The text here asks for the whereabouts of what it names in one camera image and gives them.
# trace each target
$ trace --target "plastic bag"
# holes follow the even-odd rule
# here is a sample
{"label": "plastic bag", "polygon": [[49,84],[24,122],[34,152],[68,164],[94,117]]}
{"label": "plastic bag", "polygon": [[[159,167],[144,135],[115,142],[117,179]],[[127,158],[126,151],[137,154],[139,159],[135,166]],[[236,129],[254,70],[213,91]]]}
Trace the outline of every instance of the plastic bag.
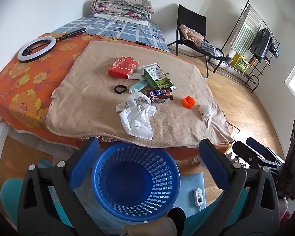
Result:
{"label": "plastic bag", "polygon": [[212,116],[212,109],[210,105],[202,104],[199,107],[199,112],[203,121],[208,121]]}
{"label": "plastic bag", "polygon": [[[97,226],[104,232],[104,234],[120,235],[124,233],[124,225],[141,224],[141,222],[130,222],[117,218],[102,207],[93,192],[91,185],[91,171],[92,170],[89,170],[87,173],[82,185],[79,188],[74,189],[74,193],[81,202],[83,208],[97,224]],[[55,188],[49,186],[49,191],[53,201],[61,206]]]}
{"label": "plastic bag", "polygon": [[116,112],[122,111],[119,116],[127,134],[152,139],[153,131],[149,121],[156,113],[156,107],[151,100],[141,92],[130,94],[125,103],[116,106]]}

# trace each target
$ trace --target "plastic laundry basket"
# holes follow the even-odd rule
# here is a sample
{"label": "plastic laundry basket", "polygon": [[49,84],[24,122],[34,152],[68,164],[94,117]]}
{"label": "plastic laundry basket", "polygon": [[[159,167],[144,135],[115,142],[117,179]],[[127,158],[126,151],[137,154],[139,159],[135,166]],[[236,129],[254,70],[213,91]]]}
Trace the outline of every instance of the plastic laundry basket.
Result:
{"label": "plastic laundry basket", "polygon": [[109,213],[142,222],[159,218],[171,208],[179,193],[180,175],[164,149],[117,143],[96,160],[92,186]]}

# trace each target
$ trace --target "orange bottle cap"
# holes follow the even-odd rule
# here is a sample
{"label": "orange bottle cap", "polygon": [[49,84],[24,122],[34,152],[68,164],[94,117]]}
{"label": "orange bottle cap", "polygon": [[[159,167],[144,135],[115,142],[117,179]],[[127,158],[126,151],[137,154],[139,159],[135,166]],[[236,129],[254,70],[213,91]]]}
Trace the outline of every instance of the orange bottle cap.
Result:
{"label": "orange bottle cap", "polygon": [[190,96],[185,96],[183,99],[183,106],[185,108],[191,109],[195,103],[196,102],[194,101],[194,99]]}

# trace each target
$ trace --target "shoe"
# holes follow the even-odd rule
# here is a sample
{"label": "shoe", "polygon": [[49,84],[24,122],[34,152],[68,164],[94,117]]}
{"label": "shoe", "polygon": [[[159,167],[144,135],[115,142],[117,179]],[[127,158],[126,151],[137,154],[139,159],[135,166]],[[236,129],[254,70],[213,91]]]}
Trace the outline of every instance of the shoe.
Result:
{"label": "shoe", "polygon": [[166,212],[165,216],[174,221],[177,230],[177,236],[181,236],[184,230],[184,222],[186,219],[184,210],[181,207],[172,207]]}

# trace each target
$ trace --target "blue gripper pad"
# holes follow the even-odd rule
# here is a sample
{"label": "blue gripper pad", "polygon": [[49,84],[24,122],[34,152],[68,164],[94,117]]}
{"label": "blue gripper pad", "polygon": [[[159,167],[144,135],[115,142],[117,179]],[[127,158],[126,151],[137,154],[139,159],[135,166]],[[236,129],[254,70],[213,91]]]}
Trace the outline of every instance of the blue gripper pad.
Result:
{"label": "blue gripper pad", "polygon": [[266,154],[266,147],[260,144],[258,141],[253,139],[252,137],[247,138],[246,144],[250,146],[252,149],[257,151],[259,154],[265,155]]}
{"label": "blue gripper pad", "polygon": [[208,139],[199,143],[199,154],[217,187],[226,191],[230,187],[230,177],[233,171],[228,158],[219,153]]}
{"label": "blue gripper pad", "polygon": [[94,138],[93,142],[89,144],[84,154],[80,157],[74,168],[71,170],[69,176],[69,187],[73,191],[75,188],[81,186],[87,172],[94,163],[94,160],[99,151],[99,142]]}

